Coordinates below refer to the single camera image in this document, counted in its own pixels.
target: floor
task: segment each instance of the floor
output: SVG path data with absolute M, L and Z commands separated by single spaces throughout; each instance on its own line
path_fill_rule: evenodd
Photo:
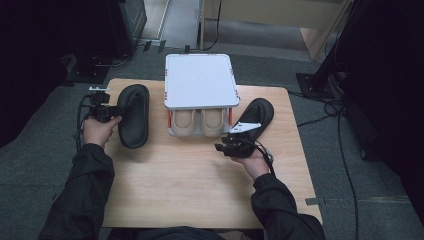
M 147 23 L 141 41 L 152 41 L 158 46 L 166 41 L 170 48 L 199 49 L 201 0 L 144 0 Z M 216 21 L 205 22 L 204 46 L 208 48 L 216 39 Z M 300 29 L 290 26 L 264 25 L 238 21 L 219 22 L 219 38 L 209 52 L 274 57 L 288 60 L 322 62 L 334 44 L 333 33 L 317 59 L 307 52 Z

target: black slipper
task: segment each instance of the black slipper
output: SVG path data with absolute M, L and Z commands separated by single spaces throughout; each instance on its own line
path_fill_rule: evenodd
M 130 85 L 119 94 L 117 105 L 124 108 L 118 124 L 122 145 L 130 149 L 143 146 L 149 136 L 149 90 L 141 84 Z
M 268 127 L 273 117 L 274 107 L 272 104 L 264 98 L 256 98 L 241 114 L 236 125 L 241 122 L 260 123 L 261 126 L 242 133 L 229 133 L 227 137 L 221 138 L 224 145 L 215 144 L 216 150 L 224 152 L 225 156 L 249 157 L 256 149 L 255 141 Z

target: beige slipper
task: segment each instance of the beige slipper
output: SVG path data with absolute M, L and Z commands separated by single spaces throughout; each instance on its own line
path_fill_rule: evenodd
M 189 136 L 196 128 L 196 110 L 172 111 L 171 128 L 176 136 Z
M 200 129 L 207 137 L 219 137 L 224 131 L 224 108 L 202 109 Z

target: person's right arm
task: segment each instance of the person's right arm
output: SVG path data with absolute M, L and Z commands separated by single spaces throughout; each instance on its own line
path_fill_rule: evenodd
M 258 150 L 248 158 L 232 160 L 241 163 L 254 181 L 252 210 L 266 229 L 268 239 L 325 239 L 320 222 L 313 216 L 297 212 L 290 190 L 269 173 Z

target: person's right hand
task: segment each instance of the person's right hand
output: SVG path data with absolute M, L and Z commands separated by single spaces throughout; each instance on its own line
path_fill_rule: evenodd
M 105 148 L 105 144 L 112 136 L 113 127 L 115 127 L 122 120 L 121 116 L 114 117 L 106 123 L 101 123 L 89 117 L 84 121 L 84 142 L 93 143 Z
M 246 172 L 250 175 L 250 177 L 252 177 L 253 181 L 255 181 L 259 176 L 269 173 L 268 165 L 266 164 L 262 153 L 258 149 L 255 149 L 250 157 L 232 157 L 231 160 L 242 164 Z

